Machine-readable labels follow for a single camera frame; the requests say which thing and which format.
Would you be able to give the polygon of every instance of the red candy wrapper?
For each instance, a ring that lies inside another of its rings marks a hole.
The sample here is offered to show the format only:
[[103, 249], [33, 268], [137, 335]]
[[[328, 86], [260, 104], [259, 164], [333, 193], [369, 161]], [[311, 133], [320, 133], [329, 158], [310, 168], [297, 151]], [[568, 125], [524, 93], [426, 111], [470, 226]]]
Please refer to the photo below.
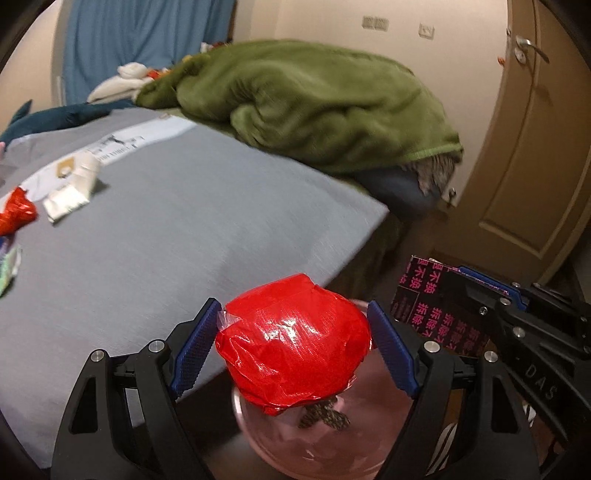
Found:
[[221, 327], [216, 348], [236, 386], [273, 416], [345, 390], [371, 345], [359, 309], [304, 274], [235, 298]]
[[17, 187], [11, 193], [4, 212], [0, 214], [0, 236], [12, 235], [19, 228], [37, 219], [37, 208], [26, 197], [25, 191]]

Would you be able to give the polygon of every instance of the green blanket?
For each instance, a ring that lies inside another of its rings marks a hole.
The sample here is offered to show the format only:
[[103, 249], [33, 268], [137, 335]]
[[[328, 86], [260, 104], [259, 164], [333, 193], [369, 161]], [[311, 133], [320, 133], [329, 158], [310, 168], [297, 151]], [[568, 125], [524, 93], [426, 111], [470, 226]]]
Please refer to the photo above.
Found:
[[137, 105], [180, 106], [248, 145], [329, 174], [462, 150], [441, 103], [385, 57], [293, 40], [199, 54], [146, 85]]

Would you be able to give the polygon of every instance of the wall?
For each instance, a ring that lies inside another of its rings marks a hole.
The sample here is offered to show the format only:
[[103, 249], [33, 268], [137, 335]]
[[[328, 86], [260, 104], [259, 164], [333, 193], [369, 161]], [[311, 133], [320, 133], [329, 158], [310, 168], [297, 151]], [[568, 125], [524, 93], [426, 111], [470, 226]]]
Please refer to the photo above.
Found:
[[[239, 0], [237, 40], [297, 38], [358, 48], [410, 67], [443, 102], [465, 147], [450, 187], [461, 192], [482, 148], [501, 83], [506, 0]], [[275, 22], [275, 12], [279, 8]], [[364, 30], [362, 17], [389, 19], [387, 32]], [[435, 27], [433, 40], [419, 23]]]
[[238, 0], [234, 40], [275, 38], [281, 0]]
[[24, 102], [31, 111], [51, 108], [53, 37], [63, 0], [56, 0], [33, 23], [0, 73], [0, 131]]

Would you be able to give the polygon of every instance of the electrical outlet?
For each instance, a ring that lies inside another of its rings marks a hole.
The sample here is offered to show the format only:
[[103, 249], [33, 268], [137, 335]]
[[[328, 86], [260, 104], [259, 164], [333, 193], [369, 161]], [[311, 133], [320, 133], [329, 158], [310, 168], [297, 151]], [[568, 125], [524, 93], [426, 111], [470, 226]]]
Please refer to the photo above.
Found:
[[426, 38], [428, 40], [432, 40], [435, 36], [435, 27], [432, 25], [424, 25], [419, 24], [418, 26], [418, 36], [422, 38]]
[[375, 29], [381, 30], [382, 32], [387, 32], [389, 23], [390, 23], [390, 21], [387, 18], [376, 17], [375, 18]]
[[361, 26], [366, 30], [374, 30], [375, 29], [375, 17], [364, 17], [363, 21], [361, 22]]

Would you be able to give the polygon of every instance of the gray bed sheet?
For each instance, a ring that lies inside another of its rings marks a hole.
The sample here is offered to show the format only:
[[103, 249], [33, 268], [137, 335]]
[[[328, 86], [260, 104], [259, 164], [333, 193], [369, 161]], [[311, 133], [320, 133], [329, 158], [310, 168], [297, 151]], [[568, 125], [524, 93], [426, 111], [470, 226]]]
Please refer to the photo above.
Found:
[[[4, 166], [18, 169], [0, 197], [60, 156], [156, 116], [115, 111], [15, 142]], [[91, 351], [136, 352], [208, 297], [224, 303], [297, 272], [327, 284], [387, 213], [322, 173], [202, 125], [105, 167], [100, 179], [91, 203], [56, 226], [37, 205], [39, 219], [17, 235], [18, 277], [0, 297], [0, 408], [41, 467]], [[197, 385], [224, 367], [213, 349]]]

